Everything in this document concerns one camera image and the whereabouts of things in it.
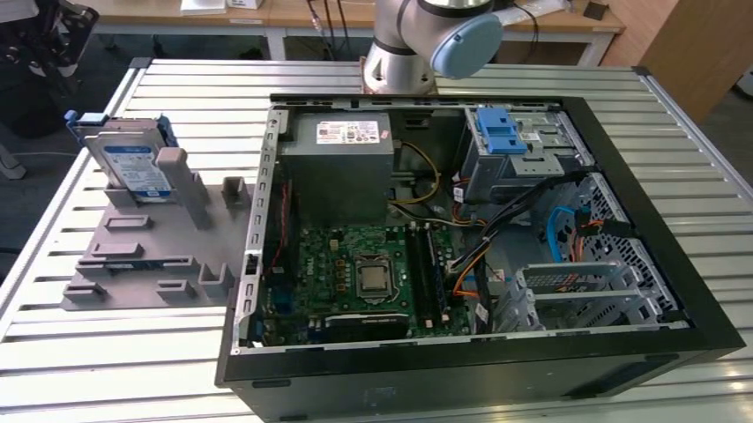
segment green motherboard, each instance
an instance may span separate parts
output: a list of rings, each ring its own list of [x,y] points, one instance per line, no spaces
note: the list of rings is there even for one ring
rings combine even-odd
[[[306,228],[300,243],[297,284],[288,292],[278,288],[273,297],[290,304],[274,317],[274,344],[318,344],[313,335],[316,319],[346,314],[402,314],[409,316],[406,338],[429,338],[471,333],[463,301],[443,298],[443,318],[423,320],[417,301],[437,301],[428,295],[417,299],[412,275],[412,253],[405,226],[344,226]],[[452,232],[447,226],[425,231],[432,237],[437,263],[455,256]]]

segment floor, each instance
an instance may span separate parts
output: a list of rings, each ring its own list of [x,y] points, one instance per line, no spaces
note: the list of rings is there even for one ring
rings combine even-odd
[[[55,98],[59,113],[69,109],[102,111],[121,82],[133,57],[153,56],[150,37],[139,35],[118,36],[118,48],[105,49],[103,39],[94,37],[77,76],[85,81],[79,93],[67,99]],[[159,39],[169,58],[236,59],[269,56],[264,40],[258,37],[224,36],[163,36]],[[356,60],[369,50],[369,40],[354,40],[353,52],[341,50],[344,59]],[[289,43],[289,57],[293,60],[322,60],[322,42],[314,38],[297,39]],[[26,74],[15,68],[0,67],[0,140],[13,153],[62,152],[61,154],[22,155],[17,158],[27,168],[22,181],[10,182],[0,176],[0,281],[14,265],[15,255],[2,252],[21,249],[35,230],[45,208],[53,198],[58,185],[74,162],[78,145],[62,128],[53,135],[37,139],[22,139],[2,124],[10,115],[18,113],[23,98],[15,95],[17,88],[25,87]],[[735,93],[728,94],[715,109],[702,129],[716,143],[734,166],[753,182],[753,100],[746,100]]]

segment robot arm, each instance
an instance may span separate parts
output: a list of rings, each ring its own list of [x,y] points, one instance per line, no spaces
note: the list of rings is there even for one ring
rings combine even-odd
[[[364,65],[372,93],[424,94],[435,72],[467,78],[493,58],[503,26],[492,0],[381,0]]]
[[[95,9],[66,0],[0,0],[0,63],[26,64],[63,94],[74,93],[73,75],[98,19]]]

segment aluminum table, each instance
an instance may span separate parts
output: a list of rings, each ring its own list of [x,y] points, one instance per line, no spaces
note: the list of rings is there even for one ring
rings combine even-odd
[[[254,182],[270,93],[358,93],[356,63],[154,60],[129,70],[111,115],[174,122],[204,180]],[[492,65],[443,93],[588,99],[743,338],[753,345],[751,187],[651,76],[631,69]],[[224,308],[58,307],[107,197],[82,152],[0,290],[0,421],[260,421],[214,386]],[[613,398],[374,417],[432,422],[751,421],[753,346]]]

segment ram slot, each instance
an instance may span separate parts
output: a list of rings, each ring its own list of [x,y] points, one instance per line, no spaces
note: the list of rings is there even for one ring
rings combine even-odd
[[[432,233],[423,227],[406,230],[406,252],[412,272],[413,305],[420,324],[433,328],[441,321],[441,305],[437,296],[436,266]]]
[[[432,254],[432,282],[435,284],[435,295],[440,305],[441,322],[447,323],[451,320],[448,316],[448,296],[445,294],[445,273],[440,265],[440,254],[435,245],[435,237],[432,236],[432,229],[427,230],[427,242],[429,242],[429,250]]]

